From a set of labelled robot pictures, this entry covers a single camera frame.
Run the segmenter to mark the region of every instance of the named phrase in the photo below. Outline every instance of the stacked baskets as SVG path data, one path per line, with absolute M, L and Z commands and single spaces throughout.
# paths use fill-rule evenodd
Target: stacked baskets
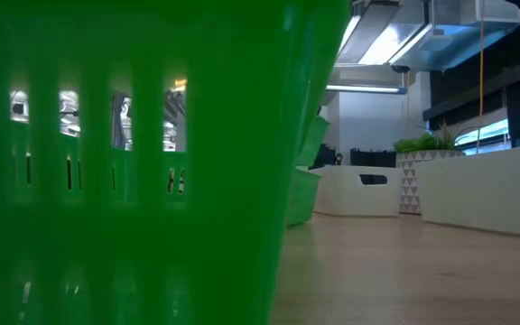
M 236 0 L 0 4 L 0 324 L 266 324 L 308 85 L 326 82 L 347 12 L 341 0 L 253 15 Z M 185 157 L 162 154 L 176 77 L 189 81 Z M 59 133 L 60 88 L 79 93 L 79 144 Z M 29 96 L 29 125 L 12 125 L 12 89 Z M 134 99 L 132 153 L 110 148 L 114 89 Z
M 312 120 L 304 146 L 296 159 L 296 169 L 292 175 L 286 210 L 287 226 L 299 225 L 312 218 L 320 175 L 308 172 L 308 167 L 314 164 L 328 125 L 328 122 L 320 116 Z

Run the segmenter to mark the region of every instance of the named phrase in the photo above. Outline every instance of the wooden floor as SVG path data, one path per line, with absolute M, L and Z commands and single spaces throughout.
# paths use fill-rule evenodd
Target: wooden floor
M 286 233 L 273 325 L 520 325 L 520 237 L 417 217 Z

